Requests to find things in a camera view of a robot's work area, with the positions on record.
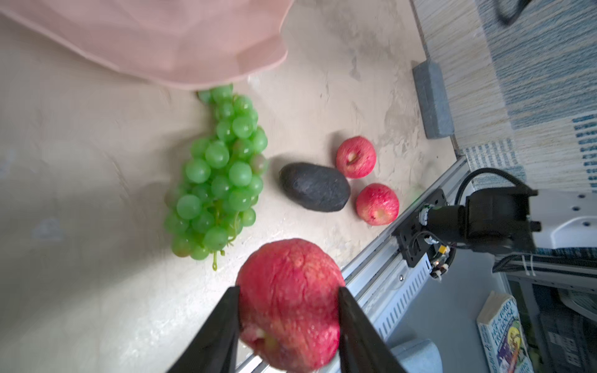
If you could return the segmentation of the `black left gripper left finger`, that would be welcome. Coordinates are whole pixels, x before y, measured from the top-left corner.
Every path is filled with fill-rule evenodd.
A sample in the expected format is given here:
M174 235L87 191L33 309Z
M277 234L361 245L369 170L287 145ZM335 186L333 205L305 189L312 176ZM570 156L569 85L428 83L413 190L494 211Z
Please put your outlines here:
M240 287L228 288L197 335L168 372L236 371Z

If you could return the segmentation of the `dark fake avocado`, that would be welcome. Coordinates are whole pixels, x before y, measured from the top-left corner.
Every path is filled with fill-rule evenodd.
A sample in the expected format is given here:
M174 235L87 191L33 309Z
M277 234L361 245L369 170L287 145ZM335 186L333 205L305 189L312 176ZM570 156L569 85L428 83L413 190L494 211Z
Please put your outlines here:
M289 163L278 174L286 197L310 211L341 211L351 197L351 186L337 169L312 163Z

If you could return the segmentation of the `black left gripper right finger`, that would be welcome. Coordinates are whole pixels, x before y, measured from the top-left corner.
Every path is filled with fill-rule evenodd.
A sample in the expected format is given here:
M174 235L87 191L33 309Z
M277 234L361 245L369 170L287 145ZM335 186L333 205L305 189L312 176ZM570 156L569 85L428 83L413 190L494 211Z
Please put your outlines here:
M338 304L340 371L406 373L346 287L339 288Z

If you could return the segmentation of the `red fake apple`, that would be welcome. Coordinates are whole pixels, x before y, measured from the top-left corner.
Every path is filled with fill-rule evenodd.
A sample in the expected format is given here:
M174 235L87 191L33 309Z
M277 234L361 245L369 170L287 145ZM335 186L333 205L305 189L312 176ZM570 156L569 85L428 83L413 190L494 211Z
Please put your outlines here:
M337 149L335 166L347 178L367 177L375 168L376 150L370 140L362 136L348 138Z
M357 196L356 212L360 219L372 226L389 225L400 213L396 193L382 183L371 183Z
M339 348L338 265L304 239L270 242L252 253L236 278L239 338L270 366L313 372Z

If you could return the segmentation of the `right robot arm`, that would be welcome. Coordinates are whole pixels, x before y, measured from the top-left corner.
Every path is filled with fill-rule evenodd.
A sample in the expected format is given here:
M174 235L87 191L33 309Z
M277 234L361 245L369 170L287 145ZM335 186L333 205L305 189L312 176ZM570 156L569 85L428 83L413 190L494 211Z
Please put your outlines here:
M535 190L507 175L508 187L466 194L475 173L446 172L343 270L340 347L332 372L401 372L386 346L424 283L460 250L518 258L529 274L569 267L553 251L596 245L596 195Z

